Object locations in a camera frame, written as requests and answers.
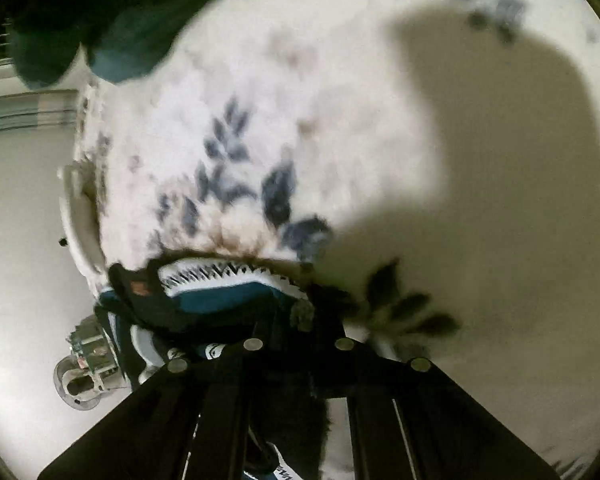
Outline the dark patterned knit garment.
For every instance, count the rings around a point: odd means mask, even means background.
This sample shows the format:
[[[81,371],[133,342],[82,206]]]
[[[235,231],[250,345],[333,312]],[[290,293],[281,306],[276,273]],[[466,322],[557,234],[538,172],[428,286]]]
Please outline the dark patterned knit garment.
[[[343,334],[328,288],[298,285],[266,266],[211,258],[115,264],[94,307],[132,385],[140,384],[141,336],[163,361],[215,360],[259,338],[273,364],[238,382],[258,400],[250,438],[259,455],[303,479],[351,479],[347,409],[321,399],[303,349]]]

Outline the cluttered round floor object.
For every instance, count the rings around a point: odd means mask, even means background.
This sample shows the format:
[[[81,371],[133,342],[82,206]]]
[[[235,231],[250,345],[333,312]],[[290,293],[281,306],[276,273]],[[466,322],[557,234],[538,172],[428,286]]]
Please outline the cluttered round floor object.
[[[78,411],[91,411],[117,390],[128,386],[114,344],[92,314],[84,318],[67,338],[69,354],[53,374],[58,396]]]

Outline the floral white fleece blanket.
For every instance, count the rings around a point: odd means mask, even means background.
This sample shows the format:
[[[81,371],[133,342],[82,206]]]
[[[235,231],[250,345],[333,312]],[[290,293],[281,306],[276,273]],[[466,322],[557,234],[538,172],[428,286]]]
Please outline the floral white fleece blanket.
[[[263,261],[560,478],[600,460],[600,0],[213,0],[150,72],[92,68],[60,175],[93,292]]]

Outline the dark teal velvet blanket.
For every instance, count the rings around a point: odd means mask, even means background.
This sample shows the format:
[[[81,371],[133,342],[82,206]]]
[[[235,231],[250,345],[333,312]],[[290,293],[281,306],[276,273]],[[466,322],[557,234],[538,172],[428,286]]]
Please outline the dark teal velvet blanket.
[[[211,0],[0,0],[6,55],[31,90],[59,84],[79,53],[120,84],[149,74]]]

